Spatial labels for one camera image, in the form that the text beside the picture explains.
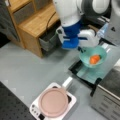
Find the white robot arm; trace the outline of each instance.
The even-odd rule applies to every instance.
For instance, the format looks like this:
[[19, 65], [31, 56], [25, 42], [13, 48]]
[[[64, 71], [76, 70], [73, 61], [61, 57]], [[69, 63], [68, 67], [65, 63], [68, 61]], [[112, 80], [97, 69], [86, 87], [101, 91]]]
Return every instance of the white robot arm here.
[[58, 35], [63, 48], [89, 46], [90, 42], [90, 47], [98, 44], [99, 39], [92, 30], [80, 30], [81, 17], [83, 14], [91, 17], [102, 16], [107, 11], [110, 0], [53, 0], [53, 3], [61, 20], [62, 27], [58, 28]]

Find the green bowl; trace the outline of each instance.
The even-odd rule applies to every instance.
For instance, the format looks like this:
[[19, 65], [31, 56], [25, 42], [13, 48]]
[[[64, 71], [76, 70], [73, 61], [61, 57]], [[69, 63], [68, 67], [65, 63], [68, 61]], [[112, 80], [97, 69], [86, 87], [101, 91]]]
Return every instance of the green bowl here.
[[[93, 48], [84, 47], [84, 48], [82, 48], [82, 50], [84, 52], [83, 53], [80, 52], [79, 57], [80, 57], [81, 61], [83, 62], [83, 64], [88, 68], [98, 67], [99, 65], [101, 65], [105, 61], [105, 59], [107, 57], [107, 52], [101, 46], [97, 46], [97, 47], [93, 47]], [[101, 57], [100, 61], [95, 65], [92, 65], [89, 63], [90, 57], [93, 55], [100, 55], [100, 57]]]

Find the table surface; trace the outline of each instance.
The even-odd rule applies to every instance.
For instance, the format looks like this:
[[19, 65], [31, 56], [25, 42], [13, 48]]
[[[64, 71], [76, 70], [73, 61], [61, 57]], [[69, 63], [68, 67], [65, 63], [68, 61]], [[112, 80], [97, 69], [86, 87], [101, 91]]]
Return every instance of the table surface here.
[[[29, 107], [49, 84], [61, 85], [69, 77], [68, 68], [79, 59], [78, 54], [58, 48], [40, 59], [9, 43], [0, 50], [0, 80]], [[91, 108], [91, 90], [79, 80], [73, 79], [69, 92], [77, 103], [64, 120], [106, 120]]]

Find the orange object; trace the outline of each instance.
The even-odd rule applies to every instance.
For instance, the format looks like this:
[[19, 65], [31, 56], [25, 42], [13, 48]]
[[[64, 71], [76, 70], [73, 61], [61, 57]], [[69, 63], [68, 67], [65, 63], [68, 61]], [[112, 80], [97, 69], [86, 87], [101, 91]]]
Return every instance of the orange object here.
[[90, 64], [97, 64], [100, 60], [100, 55], [93, 55], [90, 57]]

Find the wire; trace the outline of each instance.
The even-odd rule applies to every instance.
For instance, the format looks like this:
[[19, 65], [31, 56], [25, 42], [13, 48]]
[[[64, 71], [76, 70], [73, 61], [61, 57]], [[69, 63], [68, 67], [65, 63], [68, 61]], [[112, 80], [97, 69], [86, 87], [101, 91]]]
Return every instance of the wire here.
[[52, 16], [50, 17], [50, 19], [49, 19], [48, 22], [47, 22], [47, 25], [46, 25], [46, 36], [47, 36], [47, 34], [48, 34], [48, 25], [49, 25], [51, 19], [53, 18], [53, 16], [54, 16], [55, 14], [56, 14], [56, 12], [54, 12], [54, 13], [52, 14]]

